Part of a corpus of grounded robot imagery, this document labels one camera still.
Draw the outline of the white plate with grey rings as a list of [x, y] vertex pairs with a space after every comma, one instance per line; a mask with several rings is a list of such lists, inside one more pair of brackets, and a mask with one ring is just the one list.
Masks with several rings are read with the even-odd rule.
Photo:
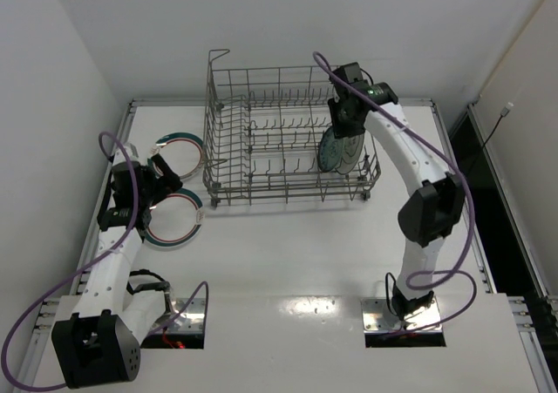
[[351, 138], [344, 138], [344, 149], [337, 172], [345, 175], [350, 173], [357, 165], [364, 147], [364, 134]]

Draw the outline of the teal patterned small plate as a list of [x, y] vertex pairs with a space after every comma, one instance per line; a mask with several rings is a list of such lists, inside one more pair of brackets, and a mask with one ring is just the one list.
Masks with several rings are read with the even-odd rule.
[[316, 159], [320, 172], [329, 173], [340, 165], [344, 146], [344, 138], [337, 138], [333, 127], [330, 126], [323, 133], [318, 146]]

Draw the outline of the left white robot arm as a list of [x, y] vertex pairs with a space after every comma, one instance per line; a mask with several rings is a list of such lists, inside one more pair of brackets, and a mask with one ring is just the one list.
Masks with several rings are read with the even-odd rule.
[[51, 340], [70, 389], [126, 383], [140, 369], [140, 344], [167, 310], [169, 283], [128, 287], [152, 209], [182, 187], [180, 177], [151, 148], [142, 164], [134, 145], [116, 151], [98, 214], [96, 264], [67, 320], [54, 324]]

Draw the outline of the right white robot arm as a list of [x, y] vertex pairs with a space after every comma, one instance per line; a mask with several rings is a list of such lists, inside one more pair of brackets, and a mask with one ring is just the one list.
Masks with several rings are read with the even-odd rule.
[[387, 153], [409, 195], [398, 212], [405, 252], [388, 308], [404, 319], [432, 301], [439, 251], [459, 222], [465, 190], [456, 174], [413, 139], [414, 131], [388, 84], [369, 83], [358, 63], [337, 67], [330, 80], [337, 93], [328, 102], [334, 134], [353, 138], [368, 132]]

